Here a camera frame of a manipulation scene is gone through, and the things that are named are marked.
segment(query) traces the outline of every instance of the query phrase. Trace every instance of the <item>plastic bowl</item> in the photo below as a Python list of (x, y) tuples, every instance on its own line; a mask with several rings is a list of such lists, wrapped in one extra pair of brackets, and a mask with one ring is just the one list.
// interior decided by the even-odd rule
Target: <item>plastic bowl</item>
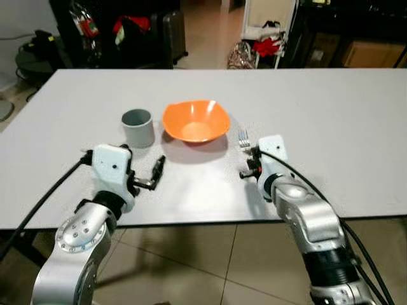
[(215, 100), (191, 100), (168, 105), (163, 125), (171, 137), (198, 143), (224, 135), (230, 128), (230, 119)]

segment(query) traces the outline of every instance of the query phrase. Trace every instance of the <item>tiled floor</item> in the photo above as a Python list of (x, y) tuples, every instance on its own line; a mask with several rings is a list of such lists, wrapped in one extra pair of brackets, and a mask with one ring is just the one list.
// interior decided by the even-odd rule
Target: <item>tiled floor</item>
[[(239, 40), (242, 8), (229, 14), (213, 6), (204, 9), (205, 18), (202, 8), (185, 9), (190, 55), (177, 68), (224, 69)], [(31, 92), (9, 98), (16, 111), (0, 123), (0, 132)], [(351, 226), (371, 252), (396, 304), (407, 304), (407, 235), (402, 222), (366, 220)], [(49, 234), (36, 239), (44, 254), (52, 244)], [(0, 304), (28, 304), (37, 273), (34, 264), (10, 252), (0, 265)], [(98, 283), (95, 300), (101, 305), (310, 304), (301, 255), (283, 224), (118, 230), (99, 267)]]

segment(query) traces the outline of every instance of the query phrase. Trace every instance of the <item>white table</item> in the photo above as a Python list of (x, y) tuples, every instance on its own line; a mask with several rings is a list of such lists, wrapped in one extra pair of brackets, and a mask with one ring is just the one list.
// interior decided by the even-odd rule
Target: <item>white table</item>
[[(0, 134), (0, 229), (16, 228), (48, 188), (88, 149), (125, 140), (121, 115), (153, 113), (156, 141), (134, 151), (136, 176), (167, 162), (156, 191), (142, 190), (122, 226), (274, 221), (255, 180), (240, 180), (252, 142), (281, 134), (289, 162), (322, 189), (342, 217), (407, 214), (407, 71), (58, 71)], [(228, 111), (231, 130), (203, 145), (166, 136), (167, 104), (209, 98)], [(57, 227), (92, 199), (82, 166), (46, 202), (28, 228)]]

